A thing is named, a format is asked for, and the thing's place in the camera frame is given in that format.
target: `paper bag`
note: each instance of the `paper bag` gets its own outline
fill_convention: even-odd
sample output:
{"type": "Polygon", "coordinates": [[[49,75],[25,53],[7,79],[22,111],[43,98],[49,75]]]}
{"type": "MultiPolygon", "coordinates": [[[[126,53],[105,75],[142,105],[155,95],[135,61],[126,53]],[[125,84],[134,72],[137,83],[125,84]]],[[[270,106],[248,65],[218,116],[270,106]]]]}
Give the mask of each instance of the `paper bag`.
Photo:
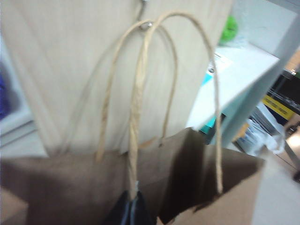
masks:
{"type": "Polygon", "coordinates": [[[1,224],[26,224],[28,204],[1,187],[1,224]]]}
{"type": "MultiPolygon", "coordinates": [[[[186,128],[139,150],[138,179],[153,219],[189,219],[250,224],[263,160],[223,149],[225,194],[216,194],[214,146],[186,128]]],[[[29,204],[29,225],[99,224],[127,187],[125,154],[94,154],[1,160],[1,186],[29,204]]]]}

